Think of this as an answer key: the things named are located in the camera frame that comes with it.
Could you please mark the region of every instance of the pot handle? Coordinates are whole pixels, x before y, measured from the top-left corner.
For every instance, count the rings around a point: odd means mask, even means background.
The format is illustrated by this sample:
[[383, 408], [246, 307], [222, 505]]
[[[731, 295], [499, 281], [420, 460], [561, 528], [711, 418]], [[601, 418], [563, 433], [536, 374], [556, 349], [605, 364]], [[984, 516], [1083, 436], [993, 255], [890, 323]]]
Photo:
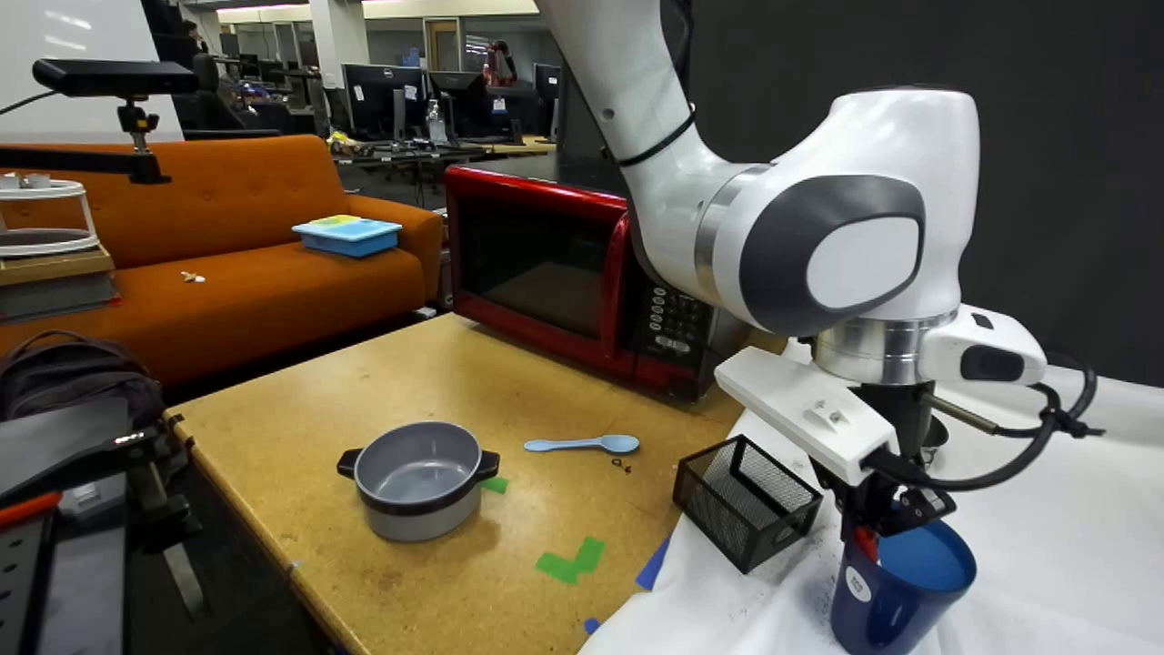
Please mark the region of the pot handle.
[[354, 477], [362, 450], [365, 449], [343, 450], [340, 461], [335, 461], [335, 475]]
[[477, 465], [473, 480], [491, 480], [491, 477], [499, 477], [499, 470], [501, 470], [501, 456], [480, 450], [480, 465]]

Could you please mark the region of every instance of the small black container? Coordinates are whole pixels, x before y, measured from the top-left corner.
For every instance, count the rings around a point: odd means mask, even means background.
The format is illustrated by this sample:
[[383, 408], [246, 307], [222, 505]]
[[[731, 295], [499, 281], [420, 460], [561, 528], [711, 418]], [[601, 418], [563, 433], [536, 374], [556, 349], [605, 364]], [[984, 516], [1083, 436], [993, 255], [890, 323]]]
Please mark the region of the small black container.
[[822, 494], [739, 433], [682, 461], [674, 503], [755, 572], [811, 528]]

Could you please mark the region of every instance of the table surface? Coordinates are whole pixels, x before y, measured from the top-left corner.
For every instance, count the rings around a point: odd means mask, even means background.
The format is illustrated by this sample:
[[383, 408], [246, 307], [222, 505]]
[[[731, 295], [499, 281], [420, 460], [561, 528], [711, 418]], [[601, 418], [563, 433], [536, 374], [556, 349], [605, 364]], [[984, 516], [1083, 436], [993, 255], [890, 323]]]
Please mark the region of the table surface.
[[[580, 651], [587, 620], [609, 620], [674, 533], [676, 461], [716, 446], [739, 406], [711, 389], [664, 406], [437, 318], [319, 362], [191, 402], [199, 470], [245, 515], [274, 561], [350, 651]], [[505, 492], [437, 541], [383, 541], [365, 526], [346, 449], [403, 424], [459, 424], [501, 456]], [[601, 450], [529, 456], [530, 436], [636, 433], [616, 465]], [[576, 581], [541, 552], [601, 564]]]

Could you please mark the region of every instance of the pot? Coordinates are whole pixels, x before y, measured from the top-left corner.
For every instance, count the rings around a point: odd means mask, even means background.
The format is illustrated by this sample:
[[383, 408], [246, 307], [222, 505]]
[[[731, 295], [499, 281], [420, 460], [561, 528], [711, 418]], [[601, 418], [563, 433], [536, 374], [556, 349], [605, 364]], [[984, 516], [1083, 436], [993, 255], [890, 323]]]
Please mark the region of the pot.
[[477, 515], [477, 480], [494, 477], [499, 461], [451, 424], [411, 424], [367, 449], [343, 450], [335, 470], [356, 480], [375, 535], [421, 541]]

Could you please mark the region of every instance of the green tape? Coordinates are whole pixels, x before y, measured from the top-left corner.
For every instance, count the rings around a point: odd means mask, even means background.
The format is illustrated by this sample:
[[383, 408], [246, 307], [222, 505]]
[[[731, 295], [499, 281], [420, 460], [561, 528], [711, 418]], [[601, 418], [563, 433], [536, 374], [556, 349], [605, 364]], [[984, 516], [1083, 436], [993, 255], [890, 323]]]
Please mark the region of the green tape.
[[588, 540], [580, 547], [576, 568], [580, 568], [580, 572], [593, 572], [593, 568], [605, 561], [605, 552], [609, 552], [609, 541], [588, 535]]
[[541, 552], [541, 557], [539, 557], [539, 572], [548, 575], [548, 578], [556, 578], [556, 581], [563, 581], [563, 585], [576, 585], [576, 581], [580, 581], [576, 561], [563, 561], [563, 557], [556, 557], [556, 552]]
[[489, 477], [480, 480], [484, 492], [494, 492], [494, 494], [505, 494], [511, 492], [511, 480], [505, 477]]

